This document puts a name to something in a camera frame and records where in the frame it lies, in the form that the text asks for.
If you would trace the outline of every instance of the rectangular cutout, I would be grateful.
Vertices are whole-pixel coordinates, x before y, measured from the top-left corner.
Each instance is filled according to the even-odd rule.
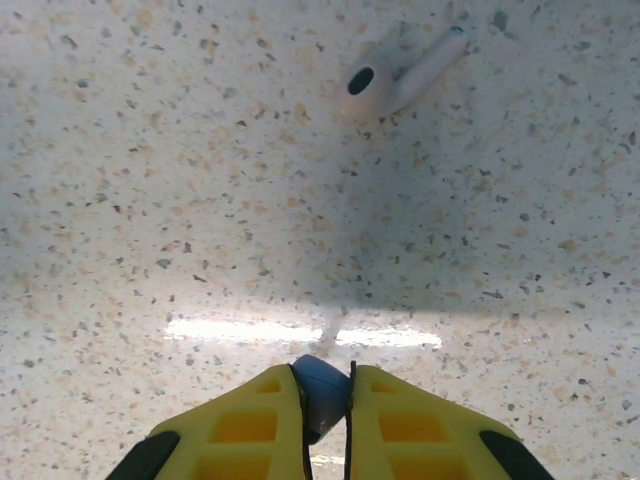
[[[440,420],[421,413],[381,413],[378,416],[384,442],[446,443],[451,439]]]
[[[267,480],[269,455],[206,455],[198,459],[197,480]]]
[[[275,442],[278,413],[274,411],[236,411],[223,414],[216,423],[210,443]]]
[[[277,393],[280,390],[280,382],[276,378],[258,387],[258,393]]]
[[[389,385],[377,380],[371,384],[371,391],[373,393],[396,393]]]
[[[393,480],[471,480],[461,458],[391,457]]]

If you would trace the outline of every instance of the speckled floor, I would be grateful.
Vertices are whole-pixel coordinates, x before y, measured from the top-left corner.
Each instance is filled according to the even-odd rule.
[[[104,478],[307,352],[507,423],[558,480],[640,477],[638,0],[0,9],[4,478]],[[452,23],[426,100],[336,112],[367,42]]]

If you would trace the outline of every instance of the white speckled surface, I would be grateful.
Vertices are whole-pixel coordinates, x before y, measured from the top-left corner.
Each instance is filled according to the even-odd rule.
[[[507,423],[558,480],[640,477],[638,0],[0,9],[4,478],[104,478],[307,352]],[[428,99],[337,115],[367,42],[453,22]]]

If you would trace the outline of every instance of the wireless earbud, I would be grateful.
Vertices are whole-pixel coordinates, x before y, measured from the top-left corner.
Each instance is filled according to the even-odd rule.
[[[356,118],[390,115],[424,95],[465,53],[469,39],[452,27],[398,80],[379,53],[365,56],[347,71],[336,92],[338,106]]]

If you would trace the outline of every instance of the terrazzo floor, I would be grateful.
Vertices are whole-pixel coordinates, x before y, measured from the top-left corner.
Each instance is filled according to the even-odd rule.
[[[558,480],[640,478],[638,0],[0,11],[3,478],[104,478],[304,353],[505,422]],[[425,100],[337,112],[361,52],[452,24]]]

